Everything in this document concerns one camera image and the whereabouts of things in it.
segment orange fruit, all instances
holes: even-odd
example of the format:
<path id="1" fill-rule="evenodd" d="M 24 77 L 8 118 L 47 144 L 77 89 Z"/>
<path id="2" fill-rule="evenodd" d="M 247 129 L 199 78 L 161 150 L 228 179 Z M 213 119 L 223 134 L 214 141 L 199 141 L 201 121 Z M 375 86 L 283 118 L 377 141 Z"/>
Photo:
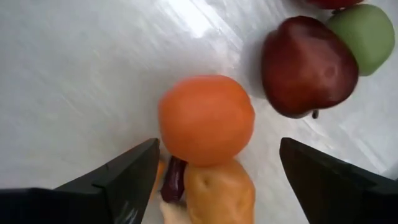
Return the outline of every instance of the orange fruit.
<path id="1" fill-rule="evenodd" d="M 254 109 L 242 86 L 222 75 L 178 82 L 159 101 L 158 119 L 169 152 L 197 166 L 222 163 L 249 142 Z"/>

